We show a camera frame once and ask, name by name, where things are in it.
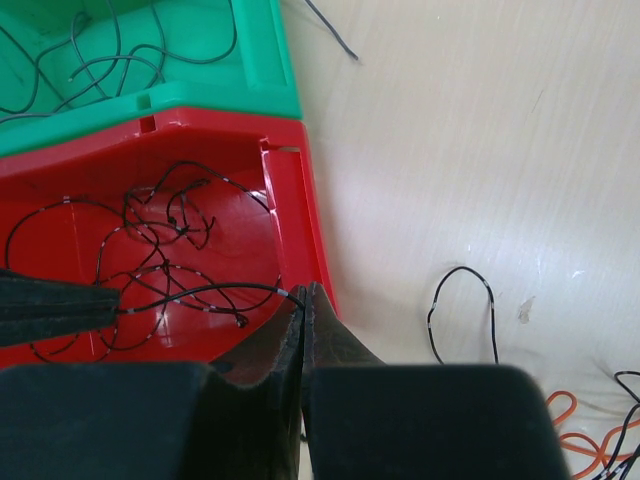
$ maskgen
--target red plastic container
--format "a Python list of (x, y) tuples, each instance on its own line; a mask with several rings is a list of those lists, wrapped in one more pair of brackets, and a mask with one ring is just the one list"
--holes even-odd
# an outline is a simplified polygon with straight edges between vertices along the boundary
[[(280, 274), (282, 288), (289, 290), (318, 281), (333, 299), (305, 128), (298, 121), (282, 118), (176, 109), (2, 159), (2, 251), (14, 225), (30, 212), (59, 202), (64, 196), (81, 195), (118, 208), (125, 192), (152, 187), (172, 164), (182, 160), (200, 162), (255, 194), (265, 195), (269, 212), (246, 193), (213, 180), (194, 193), (194, 202), (201, 210), (216, 217), (211, 240), (201, 251), (182, 241), (163, 248), (172, 262), (200, 270), (216, 282), (273, 285)], [(203, 176), (202, 171), (187, 167), (172, 181), (185, 185)], [(153, 204), (148, 208), (154, 214)], [(158, 215), (163, 212), (160, 204), (156, 210)], [(90, 205), (64, 205), (42, 212), (16, 232), (10, 267), (39, 278), (90, 284), (95, 279), (100, 245), (118, 222), (122, 219)], [(149, 248), (126, 233), (114, 235), (103, 256), (104, 275), (134, 268)], [(181, 281), (187, 287), (202, 285), (199, 280), (196, 275), (182, 273)], [(156, 280), (150, 276), (148, 281)], [(153, 302), (158, 299), (154, 295), (134, 286), (123, 295), (123, 307)], [(206, 295), (207, 302), (221, 304), (218, 293)], [(232, 295), (238, 306), (255, 304), (265, 296), (264, 292), (249, 290), (233, 291)], [(274, 296), (247, 314), (250, 323), (243, 329), (229, 315), (177, 304), (170, 304), (163, 318), (158, 318), (160, 308), (122, 316), (119, 346), (144, 339), (156, 321), (160, 327), (144, 345), (112, 351), (104, 360), (211, 361), (259, 328), (282, 301), (282, 297)], [(105, 336), (109, 335), (112, 333), (106, 331)], [(46, 355), (68, 343), (69, 338), (60, 338), (39, 342), (37, 347)], [(90, 362), (106, 350), (96, 333), (85, 333), (72, 347), (48, 358)], [(29, 346), (0, 349), (0, 366), (38, 361)]]

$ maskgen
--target white table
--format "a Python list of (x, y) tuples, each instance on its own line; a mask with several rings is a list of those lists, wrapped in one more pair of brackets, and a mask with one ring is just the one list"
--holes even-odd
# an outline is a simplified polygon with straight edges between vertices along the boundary
[[(283, 0), (343, 321), (433, 363), (435, 286), (473, 267), (504, 363), (575, 393), (562, 431), (600, 441), (632, 406), (607, 375), (640, 369), (640, 2), (316, 4), (362, 59)], [(456, 274), (434, 329), (445, 359), (489, 362), (482, 284)]]

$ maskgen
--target green plastic container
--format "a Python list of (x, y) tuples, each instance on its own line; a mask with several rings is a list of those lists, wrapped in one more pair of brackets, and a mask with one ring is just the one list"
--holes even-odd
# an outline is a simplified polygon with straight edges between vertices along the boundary
[[(116, 54), (117, 13), (121, 55), (139, 44), (161, 46), (191, 59), (227, 56), (204, 65), (166, 58), (158, 80), (142, 61), (129, 63), (120, 96), (116, 96), (126, 60), (83, 65), (70, 41), (76, 20), (77, 48), (88, 62)], [(234, 18), (237, 41), (234, 42)], [(15, 117), (0, 123), (0, 157), (58, 144), (127, 120), (178, 106), (301, 118), (279, 0), (0, 0), (0, 27), (36, 59), (47, 48), (68, 41), (41, 58), (37, 95), (26, 113), (50, 113), (85, 87), (91, 79), (102, 92), (86, 94), (51, 117)], [(152, 65), (161, 54), (152, 49), (134, 53)], [(33, 61), (0, 31), (0, 108), (19, 112), (29, 105), (36, 78)], [(10, 113), (0, 112), (0, 122)]]

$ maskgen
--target plastic bin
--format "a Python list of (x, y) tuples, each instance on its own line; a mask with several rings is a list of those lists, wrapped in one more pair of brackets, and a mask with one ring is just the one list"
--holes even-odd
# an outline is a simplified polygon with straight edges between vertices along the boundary
[[(117, 13), (121, 54), (139, 44), (161, 46), (158, 15), (166, 49), (191, 59), (191, 64), (166, 58), (162, 74), (149, 89), (156, 70), (131, 61), (121, 96), (117, 95), (126, 66), (102, 61), (88, 67), (94, 79), (109, 75), (96, 88), (60, 108), (51, 118), (25, 117), (6, 121), (11, 112), (29, 105), (36, 70), (33, 61), (49, 47), (63, 46), (42, 56), (37, 95), (26, 113), (50, 113), (92, 81), (81, 70), (84, 62), (115, 55), (118, 38), (109, 8)], [(71, 42), (75, 23), (79, 59)], [(198, 107), (300, 118), (295, 79), (289, 59), (279, 0), (0, 0), (0, 157), (52, 146), (125, 121), (175, 107)], [(24, 51), (7, 35), (12, 36)], [(133, 53), (155, 66), (161, 54), (153, 49)]]
[[(216, 216), (210, 246), (194, 252), (190, 245), (178, 241), (166, 247), (173, 262), (206, 272), (216, 282), (273, 285), (279, 273), (281, 288), (289, 290), (319, 281), (333, 299), (304, 125), (281, 118), (175, 109), (73, 142), (8, 157), (0, 162), (0, 252), (4, 253), (13, 227), (30, 212), (64, 196), (87, 195), (109, 205), (122, 204), (126, 191), (153, 186), (179, 160), (201, 162), (252, 192), (264, 193), (269, 212), (245, 193), (214, 180), (195, 199), (203, 212)], [(202, 172), (185, 170), (178, 176), (184, 184), (201, 177)], [(101, 242), (119, 223), (121, 218), (85, 205), (48, 210), (15, 233), (10, 266), (39, 278), (90, 284), (95, 279)], [(104, 275), (131, 269), (134, 260), (148, 251), (148, 245), (136, 243), (124, 233), (114, 237), (103, 257)], [(193, 275), (184, 280), (187, 287), (197, 286), (189, 283), (195, 281)], [(262, 292), (232, 293), (239, 306), (264, 297)], [(123, 307), (131, 301), (149, 303), (154, 300), (152, 295), (147, 290), (132, 290), (123, 298)], [(220, 303), (217, 294), (212, 295), (208, 301)], [(287, 300), (275, 296), (249, 313), (250, 323), (242, 329), (228, 315), (170, 304), (160, 328), (147, 343), (129, 351), (114, 351), (105, 361), (211, 361), (259, 328), (282, 301)], [(121, 345), (144, 338), (158, 320), (159, 311), (123, 316)], [(69, 338), (60, 338), (37, 345), (51, 352), (68, 342)], [(86, 333), (52, 360), (95, 361), (104, 351), (97, 334)], [(0, 366), (36, 361), (29, 346), (0, 349)]]

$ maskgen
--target table surface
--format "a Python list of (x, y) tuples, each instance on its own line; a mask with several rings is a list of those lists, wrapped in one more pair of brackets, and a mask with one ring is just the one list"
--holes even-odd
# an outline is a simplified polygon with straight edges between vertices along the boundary
[[(575, 393), (561, 431), (600, 441), (633, 405), (612, 373), (640, 369), (640, 2), (316, 4), (361, 56), (283, 0), (343, 321), (386, 362), (433, 363), (435, 287), (473, 267), (503, 362)], [(488, 318), (452, 277), (445, 361), (490, 362)]]

